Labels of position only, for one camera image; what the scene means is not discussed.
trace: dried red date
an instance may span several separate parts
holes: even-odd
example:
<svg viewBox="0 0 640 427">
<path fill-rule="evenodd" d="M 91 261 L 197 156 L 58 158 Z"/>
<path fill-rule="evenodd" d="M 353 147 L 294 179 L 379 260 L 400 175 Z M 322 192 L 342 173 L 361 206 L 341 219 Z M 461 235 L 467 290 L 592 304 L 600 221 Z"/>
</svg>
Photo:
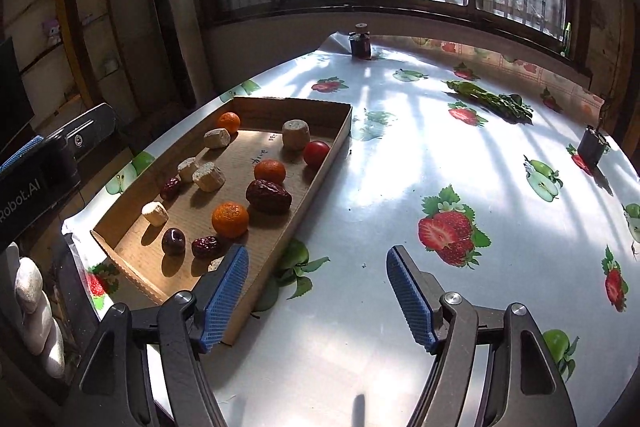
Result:
<svg viewBox="0 0 640 427">
<path fill-rule="evenodd" d="M 181 255 L 184 253 L 186 239 L 182 230 L 168 229 L 162 236 L 162 251 L 167 255 Z"/>
<path fill-rule="evenodd" d="M 213 235 L 199 237 L 191 243 L 191 252 L 194 257 L 209 257 L 215 254 L 220 247 L 220 242 Z"/>
<path fill-rule="evenodd" d="M 160 189 L 160 197 L 164 201 L 173 200 L 178 195 L 178 190 L 180 190 L 180 178 L 176 176 L 175 178 L 170 178 L 164 184 L 164 187 Z"/>
<path fill-rule="evenodd" d="M 249 183 L 244 197 L 256 210 L 267 214 L 284 214 L 291 206 L 291 194 L 266 180 L 254 180 Z"/>
</svg>

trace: table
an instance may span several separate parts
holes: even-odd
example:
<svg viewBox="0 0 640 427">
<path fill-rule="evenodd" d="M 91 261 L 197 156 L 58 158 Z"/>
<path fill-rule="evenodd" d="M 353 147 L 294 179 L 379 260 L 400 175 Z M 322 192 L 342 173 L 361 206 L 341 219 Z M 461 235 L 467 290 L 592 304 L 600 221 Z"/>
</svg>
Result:
<svg viewBox="0 0 640 427">
<path fill-rule="evenodd" d="M 374 46 L 375 60 L 364 61 L 351 58 L 345 36 L 334 35 L 318 51 L 208 103 L 146 150 L 158 156 L 234 94 L 354 107 L 351 140 L 295 233 L 312 260 L 330 262 L 309 274 L 311 291 L 287 299 L 295 285 L 282 288 L 276 305 L 250 318 L 234 347 L 216 346 L 203 358 L 230 427 L 406 425 L 433 359 L 414 343 L 386 278 L 393 245 L 405 246 L 446 291 L 486 307 L 525 303 L 541 331 L 562 330 L 571 343 L 579 337 L 559 355 L 565 377 L 573 372 L 567 389 L 581 427 L 604 418 L 638 365 L 640 265 L 630 227 L 640 227 L 640 207 L 633 206 L 640 194 L 626 156 L 609 138 L 602 177 L 594 178 L 568 152 L 584 123 L 570 118 L 568 107 L 559 114 L 548 91 L 543 100 L 540 79 L 514 82 L 495 68 L 457 64 L 457 55 L 440 60 L 422 53 L 425 39 L 414 43 L 386 41 Z M 519 92 L 533 109 L 533 125 L 463 107 L 441 82 L 461 78 L 493 92 Z M 585 109 L 591 95 L 574 87 L 563 104 L 577 100 Z M 545 168 L 535 162 L 558 172 L 540 181 Z M 557 196 L 548 201 L 554 189 L 541 190 L 540 182 L 553 185 Z M 116 198 L 103 189 L 63 224 L 84 269 L 104 260 L 88 230 Z M 433 216 L 444 212 L 470 219 L 477 255 L 425 248 L 437 248 L 429 234 L 438 221 Z M 107 291 L 116 280 L 119 289 L 102 301 L 94 296 L 99 316 L 113 300 L 150 305 L 124 277 L 101 270 Z M 169 410 L 159 355 L 149 351 L 154 397 Z M 486 358 L 487 348 L 478 347 L 461 426 L 475 420 Z"/>
</svg>

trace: red tomato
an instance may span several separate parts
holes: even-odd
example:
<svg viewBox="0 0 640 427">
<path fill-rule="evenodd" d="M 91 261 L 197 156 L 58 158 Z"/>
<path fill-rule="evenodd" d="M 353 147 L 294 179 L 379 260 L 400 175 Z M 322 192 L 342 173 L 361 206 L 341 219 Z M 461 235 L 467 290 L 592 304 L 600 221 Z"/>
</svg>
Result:
<svg viewBox="0 0 640 427">
<path fill-rule="evenodd" d="M 302 157 L 305 159 L 305 163 L 309 165 L 309 167 L 318 170 L 326 156 L 329 154 L 330 149 L 331 147 L 324 142 L 309 142 L 306 144 Z"/>
</svg>

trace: red fruit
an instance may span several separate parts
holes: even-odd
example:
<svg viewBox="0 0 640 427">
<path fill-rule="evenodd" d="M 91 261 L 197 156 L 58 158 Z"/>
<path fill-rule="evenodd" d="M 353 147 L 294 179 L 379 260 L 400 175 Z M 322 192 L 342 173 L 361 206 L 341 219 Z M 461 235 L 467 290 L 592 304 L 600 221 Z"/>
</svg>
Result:
<svg viewBox="0 0 640 427">
<path fill-rule="evenodd" d="M 449 212 L 439 212 L 433 219 L 440 223 L 447 223 L 458 236 L 458 239 L 469 239 L 471 237 L 471 222 L 462 212 L 451 210 Z"/>
<path fill-rule="evenodd" d="M 418 221 L 418 238 L 425 247 L 438 250 L 458 240 L 456 231 L 451 225 L 424 217 Z"/>
<path fill-rule="evenodd" d="M 604 287 L 607 291 L 607 298 L 618 311 L 624 308 L 625 294 L 622 291 L 622 275 L 617 268 L 611 269 L 604 281 Z"/>
<path fill-rule="evenodd" d="M 473 249 L 474 244 L 470 239 L 460 239 L 448 247 L 436 248 L 436 252 L 445 263 L 451 266 L 466 266 L 473 259 L 473 256 L 468 255 Z"/>
<path fill-rule="evenodd" d="M 591 171 L 589 170 L 589 168 L 587 167 L 587 165 L 584 163 L 584 160 L 580 157 L 579 154 L 574 154 L 571 156 L 571 159 L 574 161 L 574 163 L 583 171 L 585 171 L 588 175 L 593 176 L 593 174 L 591 174 Z"/>
<path fill-rule="evenodd" d="M 309 142 L 306 144 L 305 150 L 302 152 L 302 158 L 309 167 L 318 170 L 326 156 L 329 154 L 330 149 L 331 147 L 324 142 Z"/>
<path fill-rule="evenodd" d="M 318 82 L 311 86 L 311 89 L 318 92 L 334 92 L 340 89 L 340 82 Z"/>
<path fill-rule="evenodd" d="M 462 120 L 468 125 L 478 125 L 478 117 L 470 109 L 449 109 L 449 114 L 456 120 Z"/>
<path fill-rule="evenodd" d="M 96 277 L 92 273 L 87 273 L 86 281 L 87 281 L 87 284 L 89 285 L 89 291 L 91 292 L 91 295 L 95 297 L 100 297 L 101 295 L 104 295 L 106 293 L 102 286 L 102 281 L 100 280 L 99 277 Z"/>
</svg>

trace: blue gripper pad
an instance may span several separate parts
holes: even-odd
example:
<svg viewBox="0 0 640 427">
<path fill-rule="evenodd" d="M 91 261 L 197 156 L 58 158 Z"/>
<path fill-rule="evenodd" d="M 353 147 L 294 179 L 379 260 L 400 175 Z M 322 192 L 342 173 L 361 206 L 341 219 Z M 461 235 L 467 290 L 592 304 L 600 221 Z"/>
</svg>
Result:
<svg viewBox="0 0 640 427">
<path fill-rule="evenodd" d="M 205 307 L 204 328 L 200 346 L 208 353 L 214 344 L 222 340 L 226 325 L 242 291 L 242 285 L 249 273 L 249 253 L 245 247 L 238 249 L 236 257 L 211 296 Z"/>
<path fill-rule="evenodd" d="M 30 142 L 28 142 L 26 145 L 23 145 L 21 147 L 20 150 L 18 150 L 17 153 L 15 153 L 13 156 L 11 156 L 11 158 L 9 158 L 6 162 L 4 162 L 1 166 L 0 166 L 0 172 L 2 172 L 3 170 L 5 170 L 7 167 L 10 167 L 11 165 L 13 165 L 14 163 L 16 163 L 20 158 L 22 158 L 25 154 L 27 154 L 27 152 L 29 152 L 31 149 L 33 149 L 34 147 L 36 147 L 36 145 L 40 142 L 42 142 L 44 140 L 44 138 L 40 135 L 38 136 L 34 136 Z"/>
<path fill-rule="evenodd" d="M 386 253 L 386 276 L 389 277 L 414 341 L 433 355 L 438 341 L 433 331 L 431 308 L 393 248 Z"/>
</svg>

